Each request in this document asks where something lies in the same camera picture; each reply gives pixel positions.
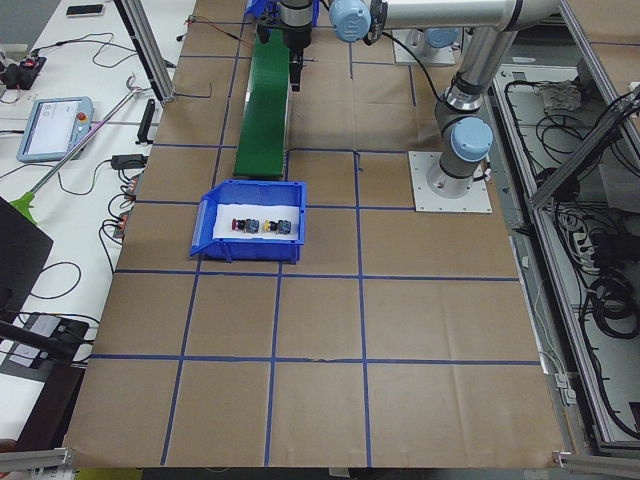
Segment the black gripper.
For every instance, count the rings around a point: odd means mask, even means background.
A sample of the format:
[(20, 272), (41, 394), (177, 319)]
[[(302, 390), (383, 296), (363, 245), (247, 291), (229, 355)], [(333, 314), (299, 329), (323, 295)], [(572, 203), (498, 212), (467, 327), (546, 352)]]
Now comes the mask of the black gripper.
[(311, 0), (281, 0), (283, 41), (289, 52), (289, 83), (293, 92), (299, 92), (303, 68), (303, 51), (311, 43), (313, 2)]

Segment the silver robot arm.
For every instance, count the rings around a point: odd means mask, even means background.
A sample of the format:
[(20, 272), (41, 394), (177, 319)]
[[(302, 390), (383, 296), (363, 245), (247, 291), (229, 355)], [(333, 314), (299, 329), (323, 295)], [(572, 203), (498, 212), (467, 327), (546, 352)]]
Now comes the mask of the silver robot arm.
[(333, 1), (329, 19), (334, 34), (347, 43), (372, 44), (389, 29), (473, 28), (456, 75), (436, 98), (443, 152), (427, 173), (436, 194), (461, 198), (492, 146), (491, 128), (475, 114), (503, 54), (519, 31), (558, 7), (556, 1)]

